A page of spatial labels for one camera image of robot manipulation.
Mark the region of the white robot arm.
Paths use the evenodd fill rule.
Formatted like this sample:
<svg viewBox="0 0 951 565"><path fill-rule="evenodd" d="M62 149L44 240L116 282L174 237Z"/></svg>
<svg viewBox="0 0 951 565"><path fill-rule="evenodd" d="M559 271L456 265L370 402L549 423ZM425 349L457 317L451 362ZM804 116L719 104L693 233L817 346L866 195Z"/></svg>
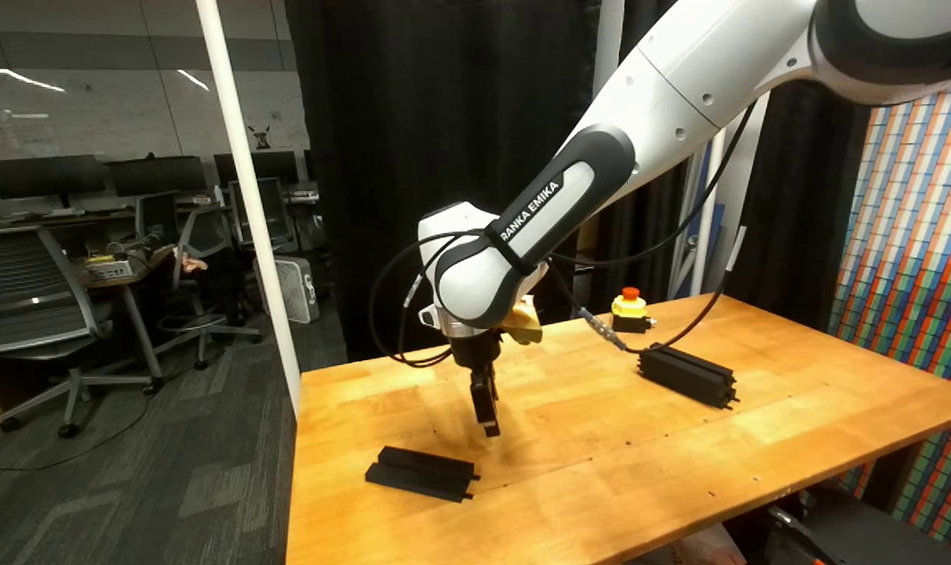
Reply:
<svg viewBox="0 0 951 565"><path fill-rule="evenodd" d="M556 248L797 78L855 104L948 90L951 0L674 0L504 210L457 201L418 222L428 282L419 321L471 371L483 431L500 426L502 317L542 280Z"/></svg>

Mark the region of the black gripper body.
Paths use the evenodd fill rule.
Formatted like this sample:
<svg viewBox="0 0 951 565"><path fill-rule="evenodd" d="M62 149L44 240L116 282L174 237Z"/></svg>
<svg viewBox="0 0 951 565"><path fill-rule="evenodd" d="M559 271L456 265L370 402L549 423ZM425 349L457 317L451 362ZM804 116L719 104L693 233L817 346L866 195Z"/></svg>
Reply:
<svg viewBox="0 0 951 565"><path fill-rule="evenodd" d="M480 332L474 338L456 338L451 357L460 366L466 366L477 384L483 384L486 389L496 389L496 371L493 371L493 362L500 357L496 332Z"/></svg>

